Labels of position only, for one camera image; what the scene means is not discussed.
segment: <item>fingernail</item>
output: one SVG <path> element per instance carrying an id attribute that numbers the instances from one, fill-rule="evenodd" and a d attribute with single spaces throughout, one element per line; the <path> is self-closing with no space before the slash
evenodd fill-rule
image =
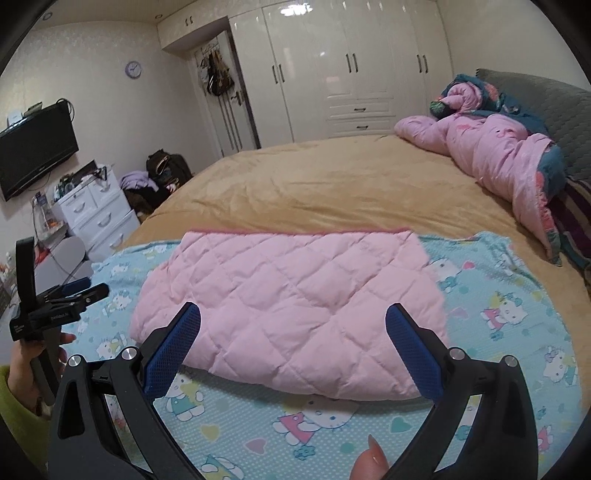
<path id="1" fill-rule="evenodd" d="M 368 436 L 368 446 L 374 462 L 381 468 L 388 470 L 388 460 L 378 441 L 371 435 Z"/>

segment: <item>gray headboard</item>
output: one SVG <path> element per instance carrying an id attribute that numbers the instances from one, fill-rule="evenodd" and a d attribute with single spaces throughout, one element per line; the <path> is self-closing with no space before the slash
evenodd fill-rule
<path id="1" fill-rule="evenodd" d="M 562 148 L 567 174 L 591 181 L 591 92 L 523 73 L 479 69 L 476 76 L 540 116 Z"/>

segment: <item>pink comforter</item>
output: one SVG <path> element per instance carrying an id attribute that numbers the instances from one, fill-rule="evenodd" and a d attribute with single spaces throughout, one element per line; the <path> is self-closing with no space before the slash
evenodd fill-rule
<path id="1" fill-rule="evenodd" d="M 186 302 L 202 326 L 184 363 L 230 380 L 351 400 L 419 395 L 385 329 L 400 302 L 447 343 L 443 293 L 419 238 L 399 233 L 187 233 L 147 278 L 144 341 Z"/>
<path id="2" fill-rule="evenodd" d="M 467 101 L 470 95 L 463 98 Z M 460 105 L 458 98 L 454 101 Z M 487 118 L 455 113 L 439 121 L 411 116 L 400 120 L 394 132 L 424 150 L 453 158 L 480 185 L 511 202 L 517 220 L 542 242 L 548 258 L 555 259 L 548 235 L 556 227 L 547 209 L 544 177 L 537 170 L 551 139 L 528 135 L 523 125 L 499 113 Z"/>

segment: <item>striped pillow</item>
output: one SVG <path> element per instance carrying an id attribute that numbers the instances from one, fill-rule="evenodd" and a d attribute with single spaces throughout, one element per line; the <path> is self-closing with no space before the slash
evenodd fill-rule
<path id="1" fill-rule="evenodd" d="M 567 177 L 566 187 L 551 202 L 563 252 L 582 270 L 591 287 L 591 182 Z"/>

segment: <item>tan bed sheet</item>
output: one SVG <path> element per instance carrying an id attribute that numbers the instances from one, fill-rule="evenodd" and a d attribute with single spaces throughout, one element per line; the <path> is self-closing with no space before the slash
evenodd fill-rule
<path id="1" fill-rule="evenodd" d="M 313 233 L 397 229 L 465 238 L 489 230 L 547 289 L 572 335 L 591 403 L 591 301 L 581 275 L 559 268 L 516 224 L 511 206 L 447 157 L 395 137 L 351 137 L 242 152 L 218 161 L 172 195 L 126 242 L 178 239 L 191 229 Z"/>

